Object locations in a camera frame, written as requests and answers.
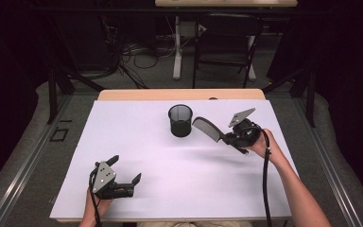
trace wooden table edge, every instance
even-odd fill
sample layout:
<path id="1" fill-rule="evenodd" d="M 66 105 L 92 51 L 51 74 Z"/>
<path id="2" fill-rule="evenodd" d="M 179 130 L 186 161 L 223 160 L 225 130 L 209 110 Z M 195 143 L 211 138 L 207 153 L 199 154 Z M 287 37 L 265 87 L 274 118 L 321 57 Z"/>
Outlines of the wooden table edge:
<path id="1" fill-rule="evenodd" d="M 261 89 L 115 89 L 103 90 L 98 101 L 111 100 L 203 100 L 203 99 L 265 100 Z"/>

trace wires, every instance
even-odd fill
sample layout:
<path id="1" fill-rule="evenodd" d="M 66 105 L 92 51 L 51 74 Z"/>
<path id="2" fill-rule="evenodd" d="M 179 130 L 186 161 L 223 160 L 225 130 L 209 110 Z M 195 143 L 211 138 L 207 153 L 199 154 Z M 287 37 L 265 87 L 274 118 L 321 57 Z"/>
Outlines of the wires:
<path id="1" fill-rule="evenodd" d="M 91 200 L 93 202 L 93 206 L 94 206 L 94 210 L 95 210 L 95 222 L 96 222 L 95 227 L 102 227 L 101 217 L 99 216 L 99 212 L 98 212 L 98 204 L 96 204 L 95 195 L 93 193 L 93 187 L 94 187 L 95 176 L 96 176 L 97 171 L 98 171 L 98 167 L 96 167 L 90 174 L 90 180 L 88 182 L 88 185 L 89 185 L 88 190 L 90 192 Z"/>
<path id="2" fill-rule="evenodd" d="M 267 133 L 264 130 L 261 130 L 264 134 L 265 143 L 267 148 L 265 150 L 265 157 L 264 157 L 264 169 L 263 169 L 263 178 L 262 178 L 262 193 L 264 196 L 264 205 L 265 205 L 265 213 L 267 215 L 267 223 L 268 227 L 272 226 L 272 220 L 270 219 L 270 212 L 269 212 L 269 204 L 268 204 L 268 163 L 269 163 L 269 155 L 270 155 L 270 148 L 269 148 L 269 138 Z"/>
<path id="3" fill-rule="evenodd" d="M 140 78 L 140 76 L 137 73 L 135 73 L 135 71 L 133 71 L 132 69 L 130 69 L 129 67 L 127 67 L 124 64 L 119 64 L 119 69 L 121 70 L 120 73 L 122 75 L 124 73 L 127 76 L 129 76 L 129 78 L 133 81 L 133 83 L 135 84 L 135 86 L 137 88 L 139 88 L 139 89 L 141 89 L 141 88 L 148 89 L 148 87 L 144 84 L 143 80 Z"/>
<path id="4" fill-rule="evenodd" d="M 131 58 L 133 57 L 133 64 L 135 67 L 137 68 L 141 68 L 141 69 L 148 69 L 151 68 L 153 66 L 155 66 L 158 62 L 158 60 L 160 58 L 167 58 L 172 56 L 175 51 L 176 51 L 176 34 L 172 28 L 172 25 L 169 22 L 168 17 L 165 17 L 169 31 L 171 32 L 170 35 L 164 35 L 162 36 L 162 41 L 165 41 L 168 43 L 168 46 L 166 47 L 157 47 L 155 49 L 152 48 L 148 48 L 148 47 L 142 47 L 141 45 L 139 45 L 139 43 L 137 41 L 135 41 L 134 39 L 132 39 L 132 37 L 128 37 L 132 43 L 130 45 L 125 45 L 123 48 L 123 56 L 129 56 L 129 59 L 126 60 L 126 62 L 131 61 Z M 185 46 L 186 44 L 188 44 L 188 42 L 191 39 L 188 39 L 187 41 L 184 42 L 184 44 L 181 44 L 181 47 Z M 140 52 L 140 51 L 144 51 L 146 55 L 147 51 L 150 51 L 150 54 L 152 54 L 155 58 L 155 62 L 149 66 L 142 66 L 140 65 L 138 62 L 138 56 L 143 55 L 143 54 L 132 54 L 133 52 Z"/>

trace forearm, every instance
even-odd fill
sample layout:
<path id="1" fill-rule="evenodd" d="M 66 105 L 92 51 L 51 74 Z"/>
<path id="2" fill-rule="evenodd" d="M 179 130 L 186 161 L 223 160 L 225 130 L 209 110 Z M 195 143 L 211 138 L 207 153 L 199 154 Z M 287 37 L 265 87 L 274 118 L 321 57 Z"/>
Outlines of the forearm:
<path id="1" fill-rule="evenodd" d="M 297 227 L 331 226 L 317 201 L 297 176 L 290 163 L 279 163 L 281 176 L 294 223 Z"/>
<path id="2" fill-rule="evenodd" d="M 109 210 L 111 203 L 113 200 L 102 200 L 100 201 L 95 196 L 95 202 L 97 202 L 97 209 L 99 216 L 102 218 L 106 212 Z M 87 197 L 85 201 L 85 208 L 84 208 L 84 215 L 82 218 L 82 221 L 79 225 L 79 227 L 95 227 L 96 221 L 95 221 L 95 209 L 94 204 L 91 199 L 90 191 L 87 190 Z"/>

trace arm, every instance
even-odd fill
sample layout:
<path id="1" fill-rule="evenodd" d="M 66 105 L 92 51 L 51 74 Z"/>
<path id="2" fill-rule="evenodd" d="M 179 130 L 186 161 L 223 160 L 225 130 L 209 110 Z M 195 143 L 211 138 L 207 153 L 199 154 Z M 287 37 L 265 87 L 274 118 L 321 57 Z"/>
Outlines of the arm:
<path id="1" fill-rule="evenodd" d="M 275 165 L 282 179 L 288 205 L 296 226 L 331 226 L 317 201 L 297 176 L 296 172 L 294 172 L 290 163 L 276 143 L 272 132 L 269 130 L 265 130 L 265 132 L 269 138 L 271 152 L 269 161 Z M 264 135 L 261 134 L 258 141 L 246 149 L 250 149 L 264 158 L 266 149 Z"/>
<path id="2" fill-rule="evenodd" d="M 113 200 L 102 200 L 99 201 L 98 197 L 95 197 L 95 201 L 99 202 L 98 212 L 99 216 L 103 217 L 108 211 Z M 91 200 L 90 191 L 87 190 L 87 197 L 85 200 L 84 215 L 79 227 L 95 227 L 95 209 L 93 206 L 93 201 Z"/>

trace human hand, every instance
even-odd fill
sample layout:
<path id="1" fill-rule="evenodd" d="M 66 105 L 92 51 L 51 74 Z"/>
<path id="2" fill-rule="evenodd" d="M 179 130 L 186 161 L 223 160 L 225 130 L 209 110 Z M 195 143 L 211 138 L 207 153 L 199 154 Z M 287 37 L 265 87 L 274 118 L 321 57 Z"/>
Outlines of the human hand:
<path id="1" fill-rule="evenodd" d="M 94 195 L 94 198 L 96 205 L 98 206 L 99 216 L 103 217 L 109 210 L 113 200 L 100 200 L 96 195 Z M 79 227 L 95 227 L 95 209 L 90 193 L 90 188 L 87 189 L 84 215 Z"/>
<path id="2" fill-rule="evenodd" d="M 270 149 L 269 160 L 276 166 L 288 162 L 288 160 L 282 153 L 278 143 L 276 142 L 275 137 L 273 137 L 272 132 L 268 129 L 264 129 L 264 132 L 267 134 L 269 140 L 269 149 Z M 252 150 L 260 157 L 264 158 L 267 149 L 267 142 L 264 133 L 261 132 L 260 137 L 252 146 L 245 147 L 243 149 Z"/>

